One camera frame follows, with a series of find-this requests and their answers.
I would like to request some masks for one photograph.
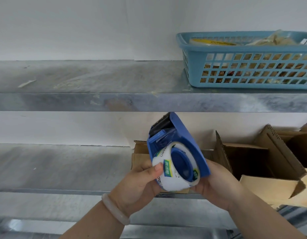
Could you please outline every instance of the blue tape dispenser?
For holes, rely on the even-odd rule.
[[[175,112],[169,112],[150,129],[147,146],[153,166],[163,163],[158,184],[167,191],[195,186],[210,175],[205,158]]]

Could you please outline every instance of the white bangle bracelet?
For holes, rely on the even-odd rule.
[[[102,195],[102,202],[110,213],[123,225],[127,226],[130,224],[130,219],[124,215],[110,200],[107,194]]]

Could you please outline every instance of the packing tape roll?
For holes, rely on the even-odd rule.
[[[175,168],[174,163],[172,162],[171,158],[171,150],[172,148],[177,148],[180,152],[183,152],[192,166],[192,175],[193,177],[190,181],[184,179],[180,174],[181,171],[177,171]],[[185,145],[179,142],[172,142],[167,147],[163,148],[159,152],[156,153],[155,157],[153,158],[152,165],[155,166],[159,163],[163,164],[163,173],[160,177],[158,177],[157,182],[161,188],[166,191],[179,191],[183,189],[190,188],[195,186],[199,183],[200,180],[200,170],[198,165],[192,156],[189,149],[186,148]]]

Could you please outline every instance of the cardboard box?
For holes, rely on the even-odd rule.
[[[136,143],[134,153],[132,154],[132,168],[141,165],[146,160],[150,160],[147,143],[145,141],[134,141]],[[188,194],[189,188],[181,191],[174,191],[172,193]]]
[[[290,150],[293,151],[293,154],[307,171],[307,127],[303,127],[299,132],[276,131],[276,133],[285,142],[285,146],[288,146]],[[307,207],[307,175],[301,180],[305,184],[306,189],[285,201],[283,203],[284,205]]]
[[[270,205],[281,205],[305,189],[306,170],[283,140],[266,125],[254,144],[222,143],[216,132],[211,160],[227,168],[240,183]]]

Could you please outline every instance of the blue plastic basket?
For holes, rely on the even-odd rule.
[[[273,31],[188,32],[176,36],[189,83],[195,87],[307,89],[307,32],[284,31],[285,46],[196,46],[192,38],[248,44]]]

